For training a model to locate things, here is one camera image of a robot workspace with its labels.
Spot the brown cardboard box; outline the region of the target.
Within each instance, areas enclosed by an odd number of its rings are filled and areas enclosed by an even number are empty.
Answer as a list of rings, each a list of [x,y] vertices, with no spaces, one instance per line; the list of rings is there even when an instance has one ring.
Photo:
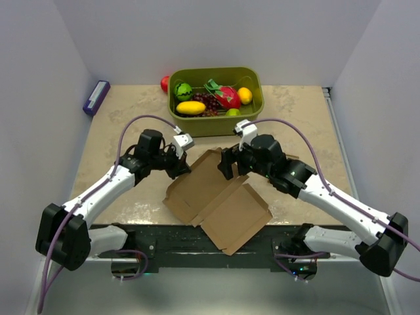
[[[183,224],[200,226],[218,250],[231,256],[272,219],[272,213],[235,165],[234,177],[225,179],[217,169],[221,151],[204,152],[190,173],[168,186],[163,204]]]

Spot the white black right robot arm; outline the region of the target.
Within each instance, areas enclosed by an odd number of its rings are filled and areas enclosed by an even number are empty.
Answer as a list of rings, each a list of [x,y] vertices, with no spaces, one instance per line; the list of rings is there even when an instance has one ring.
[[[346,230],[303,224],[280,245],[278,256],[296,259],[330,253],[358,259],[376,275],[389,277],[407,246],[408,220],[375,210],[334,187],[306,163],[286,157],[271,135],[240,131],[234,157],[241,174],[256,173],[277,191],[309,203]]]

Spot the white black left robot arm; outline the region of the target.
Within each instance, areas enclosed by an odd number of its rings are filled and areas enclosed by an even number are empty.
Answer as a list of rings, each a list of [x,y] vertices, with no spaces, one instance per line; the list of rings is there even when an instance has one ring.
[[[130,146],[87,191],[64,205],[48,205],[41,216],[36,251],[70,271],[78,269],[87,257],[107,251],[130,257],[136,241],[128,232],[115,225],[93,230],[91,225],[152,171],[165,171],[171,179],[191,171],[186,152],[194,146],[192,137],[180,133],[167,146],[161,145],[163,141],[161,132],[144,130],[137,144]]]

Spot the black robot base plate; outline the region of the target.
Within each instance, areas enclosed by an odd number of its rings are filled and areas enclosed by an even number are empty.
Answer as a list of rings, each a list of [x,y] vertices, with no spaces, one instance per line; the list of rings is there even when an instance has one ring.
[[[308,224],[266,225],[233,255],[224,254],[199,227],[183,225],[124,224],[129,233],[122,253],[106,251],[101,259],[134,259],[135,251],[148,258],[147,272],[162,268],[266,269],[281,272],[278,263],[309,278],[317,271],[307,257],[311,252],[296,248],[294,240],[303,235]]]

